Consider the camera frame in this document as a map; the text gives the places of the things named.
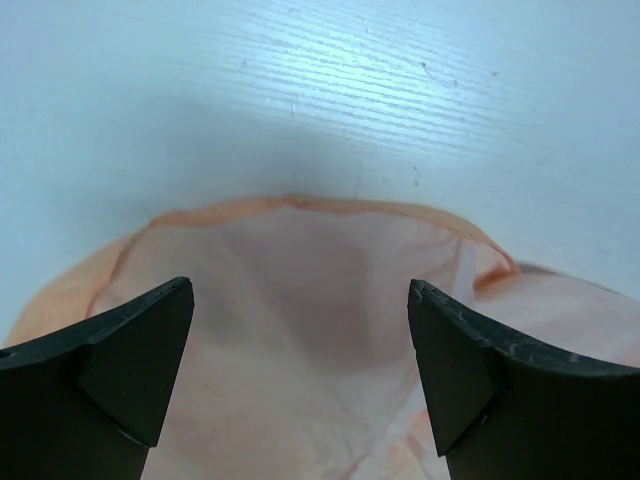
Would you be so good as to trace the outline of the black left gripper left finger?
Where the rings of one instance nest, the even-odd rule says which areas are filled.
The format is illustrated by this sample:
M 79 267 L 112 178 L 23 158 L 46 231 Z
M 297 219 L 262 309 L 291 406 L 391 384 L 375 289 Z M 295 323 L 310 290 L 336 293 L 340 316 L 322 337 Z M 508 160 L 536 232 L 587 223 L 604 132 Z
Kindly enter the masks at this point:
M 139 479 L 156 447 L 194 310 L 174 278 L 1 351 L 1 476 Z

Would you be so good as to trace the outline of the orange and teal jacket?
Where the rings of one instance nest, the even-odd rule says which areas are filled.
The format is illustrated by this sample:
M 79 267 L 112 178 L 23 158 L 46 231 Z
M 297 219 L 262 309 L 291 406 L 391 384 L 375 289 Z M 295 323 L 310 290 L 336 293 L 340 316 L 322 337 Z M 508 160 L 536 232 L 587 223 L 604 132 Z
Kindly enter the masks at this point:
M 189 340 L 148 479 L 445 479 L 407 319 L 412 280 L 542 341 L 637 365 L 639 305 L 516 263 L 452 214 L 266 198 L 155 219 L 44 288 L 18 344 L 177 277 Z

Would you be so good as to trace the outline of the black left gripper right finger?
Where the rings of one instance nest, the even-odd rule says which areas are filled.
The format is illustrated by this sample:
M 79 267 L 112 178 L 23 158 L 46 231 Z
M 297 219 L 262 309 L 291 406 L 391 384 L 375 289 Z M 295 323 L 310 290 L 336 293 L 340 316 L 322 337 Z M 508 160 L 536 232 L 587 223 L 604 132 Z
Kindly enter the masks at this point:
M 639 371 L 570 352 L 411 282 L 437 454 L 454 479 L 635 479 Z

